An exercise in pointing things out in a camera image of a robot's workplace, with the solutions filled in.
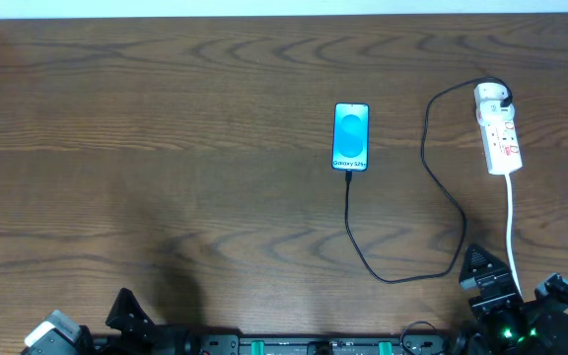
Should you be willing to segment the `white charger adapter plug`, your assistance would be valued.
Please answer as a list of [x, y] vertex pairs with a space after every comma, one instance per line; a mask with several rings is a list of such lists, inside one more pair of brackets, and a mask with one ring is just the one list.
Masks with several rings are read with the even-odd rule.
[[480, 83], [474, 88], [476, 120], [481, 126], [514, 118], [515, 108], [508, 89], [499, 83]]

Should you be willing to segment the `white power strip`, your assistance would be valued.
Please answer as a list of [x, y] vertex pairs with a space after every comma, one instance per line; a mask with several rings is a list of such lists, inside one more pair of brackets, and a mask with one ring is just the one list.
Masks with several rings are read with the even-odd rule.
[[501, 101], [486, 100], [477, 103], [475, 110], [487, 170], [495, 176], [508, 175], [523, 166], [514, 122], [515, 108], [501, 104]]

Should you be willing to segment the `blue screen Galaxy smartphone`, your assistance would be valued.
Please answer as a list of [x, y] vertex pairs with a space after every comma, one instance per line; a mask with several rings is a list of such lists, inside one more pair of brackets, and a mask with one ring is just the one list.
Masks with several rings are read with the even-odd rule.
[[331, 166], [338, 171], [365, 172], [369, 162], [370, 108], [363, 103], [334, 106]]

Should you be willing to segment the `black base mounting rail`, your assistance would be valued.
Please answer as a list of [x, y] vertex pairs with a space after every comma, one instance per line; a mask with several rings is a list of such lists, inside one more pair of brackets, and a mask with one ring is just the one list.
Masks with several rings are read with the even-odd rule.
[[399, 335], [246, 335], [221, 329], [188, 329], [188, 355], [435, 355], [451, 354], [451, 340], [434, 330]]

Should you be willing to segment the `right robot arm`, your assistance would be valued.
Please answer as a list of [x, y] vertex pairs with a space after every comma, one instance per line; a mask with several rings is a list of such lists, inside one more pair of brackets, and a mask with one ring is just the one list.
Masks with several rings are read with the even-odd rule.
[[459, 331], [452, 352], [464, 355], [568, 355], [568, 281], [554, 273], [526, 301], [510, 267], [477, 244], [467, 247], [459, 278], [475, 321]]

